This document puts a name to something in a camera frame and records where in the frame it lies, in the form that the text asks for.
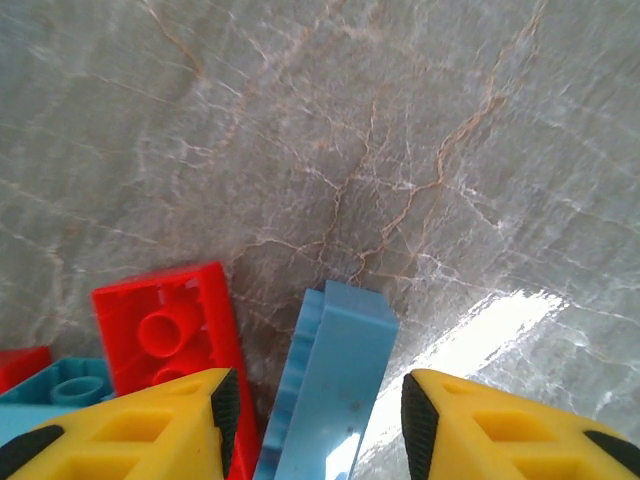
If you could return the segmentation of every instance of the red lego brick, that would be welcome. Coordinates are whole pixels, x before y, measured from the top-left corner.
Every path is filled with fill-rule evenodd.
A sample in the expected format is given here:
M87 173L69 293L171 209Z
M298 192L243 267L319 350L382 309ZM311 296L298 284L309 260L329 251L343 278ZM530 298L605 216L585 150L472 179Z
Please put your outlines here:
M251 480L260 442L220 263L128 278L91 296L118 395L207 368L238 371L241 415L229 478Z
M49 347L0 351L0 393L51 365Z

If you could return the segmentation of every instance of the blue plastic piece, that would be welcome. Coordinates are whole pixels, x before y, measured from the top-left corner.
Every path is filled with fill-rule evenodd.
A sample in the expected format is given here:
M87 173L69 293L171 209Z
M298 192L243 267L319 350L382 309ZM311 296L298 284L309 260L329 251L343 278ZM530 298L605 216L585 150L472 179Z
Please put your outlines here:
M306 291L254 480L349 478L397 332L379 293Z
M63 358L0 395L0 445L45 420L109 400L102 358Z
M0 447L50 418L73 412L75 408L55 405L0 404Z

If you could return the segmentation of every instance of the lego stud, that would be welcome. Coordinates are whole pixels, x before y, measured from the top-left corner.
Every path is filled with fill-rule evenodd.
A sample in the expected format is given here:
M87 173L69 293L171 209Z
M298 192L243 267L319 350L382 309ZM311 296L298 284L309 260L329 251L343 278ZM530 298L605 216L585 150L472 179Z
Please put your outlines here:
M201 324L196 305L176 302L142 319L138 326L138 341L154 357L171 357L186 345Z
M159 385L207 368L211 368L211 362L205 350L185 350L156 372L151 379L151 385Z
M88 407L99 403L104 395L105 384L100 377L76 377L62 382L51 389L54 405L67 407Z

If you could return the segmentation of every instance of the light blue lego brick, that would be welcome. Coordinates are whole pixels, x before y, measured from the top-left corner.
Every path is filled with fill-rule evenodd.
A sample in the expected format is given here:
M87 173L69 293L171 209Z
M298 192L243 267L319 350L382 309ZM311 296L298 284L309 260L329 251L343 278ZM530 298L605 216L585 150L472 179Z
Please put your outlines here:
M0 403L87 407L113 394L102 358L58 360L0 395Z
M45 420L111 398L104 359L58 360L0 395L0 445Z
M324 296L307 291L303 310L309 292L320 319L315 341L304 350L294 335L254 480L349 478L398 332L378 293L329 281ZM288 370L300 350L309 352L306 369ZM303 372L297 389L290 371Z
M324 293L307 290L265 433L255 480L273 479L320 325Z
M76 410L54 405L0 404L0 447L42 422Z

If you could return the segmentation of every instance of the toy brick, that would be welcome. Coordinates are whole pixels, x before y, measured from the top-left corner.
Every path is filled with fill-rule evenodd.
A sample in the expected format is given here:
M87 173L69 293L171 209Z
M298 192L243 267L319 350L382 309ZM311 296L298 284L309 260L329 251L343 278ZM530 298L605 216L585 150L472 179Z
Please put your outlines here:
M51 365L49 347L0 351L0 393Z
M402 386L412 480L637 480L640 449L610 427L433 370Z
M348 478L397 331L378 293L307 290L254 480Z
M118 395L208 368L238 371L242 415L230 476L249 480L260 444L220 263L125 279L92 299Z
M0 403L0 447L37 425L73 412L73 407Z
M0 448L0 478L221 480L239 414L237 373L206 370L47 421Z
M99 403L112 394L103 359L58 360L0 395L0 445L48 418Z

